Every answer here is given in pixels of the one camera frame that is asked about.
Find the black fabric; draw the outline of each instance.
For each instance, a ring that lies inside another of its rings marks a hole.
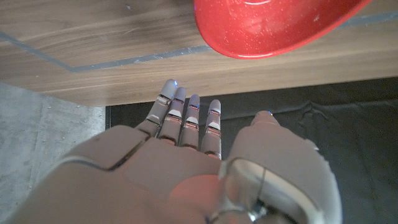
[[[221,101],[223,158],[260,110],[312,140],[336,175],[344,223],[398,223],[398,78],[201,98]],[[109,126],[136,126],[152,103],[111,106]]]

